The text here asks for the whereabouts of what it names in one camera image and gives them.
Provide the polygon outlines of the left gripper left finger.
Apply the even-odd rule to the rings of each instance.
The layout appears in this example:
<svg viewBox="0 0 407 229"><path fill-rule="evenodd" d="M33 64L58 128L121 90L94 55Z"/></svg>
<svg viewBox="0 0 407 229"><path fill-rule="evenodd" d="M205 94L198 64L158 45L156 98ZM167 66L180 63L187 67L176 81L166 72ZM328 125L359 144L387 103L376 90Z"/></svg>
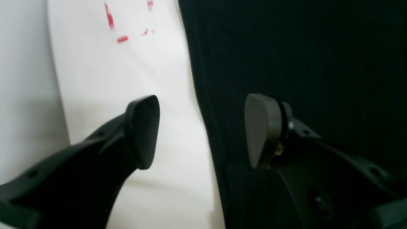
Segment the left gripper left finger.
<svg viewBox="0 0 407 229"><path fill-rule="evenodd" d="M126 179L150 168L160 121L155 95L132 101L84 141L0 187L1 223L19 229L104 229Z"/></svg>

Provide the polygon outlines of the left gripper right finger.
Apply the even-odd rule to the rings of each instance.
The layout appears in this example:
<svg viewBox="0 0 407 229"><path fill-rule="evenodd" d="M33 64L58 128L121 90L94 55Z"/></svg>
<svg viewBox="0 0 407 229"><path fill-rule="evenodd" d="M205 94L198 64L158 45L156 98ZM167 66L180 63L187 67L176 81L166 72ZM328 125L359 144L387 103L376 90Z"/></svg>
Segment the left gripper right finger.
<svg viewBox="0 0 407 229"><path fill-rule="evenodd" d="M303 229L406 228L405 182L328 143L286 102L248 94L244 118L252 167L277 170Z"/></svg>

